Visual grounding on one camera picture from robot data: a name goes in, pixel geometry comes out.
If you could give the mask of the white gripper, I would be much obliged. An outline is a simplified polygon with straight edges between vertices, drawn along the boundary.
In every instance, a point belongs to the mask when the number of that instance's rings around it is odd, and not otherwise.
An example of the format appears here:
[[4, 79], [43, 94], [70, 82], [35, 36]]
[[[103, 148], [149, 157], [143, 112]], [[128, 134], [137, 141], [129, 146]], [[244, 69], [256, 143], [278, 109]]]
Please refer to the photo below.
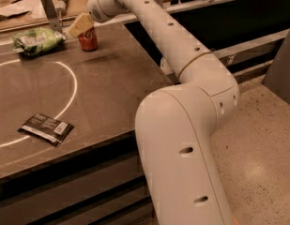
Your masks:
[[90, 14], [78, 15], [69, 27], [69, 34], [74, 38], [91, 29], [93, 20], [98, 23], [106, 23], [115, 16], [126, 12], [126, 9], [117, 0], [88, 0], [86, 7]]

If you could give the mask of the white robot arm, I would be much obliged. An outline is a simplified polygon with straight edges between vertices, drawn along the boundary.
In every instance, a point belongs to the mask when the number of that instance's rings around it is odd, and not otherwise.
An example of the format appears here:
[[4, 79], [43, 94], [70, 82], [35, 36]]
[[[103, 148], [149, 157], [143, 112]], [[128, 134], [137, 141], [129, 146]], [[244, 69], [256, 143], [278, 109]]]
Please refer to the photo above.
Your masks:
[[209, 145], [237, 110], [235, 77], [154, 0], [88, 0], [87, 10], [99, 23], [133, 13], [179, 80], [149, 94], [135, 117], [159, 224], [237, 225]]

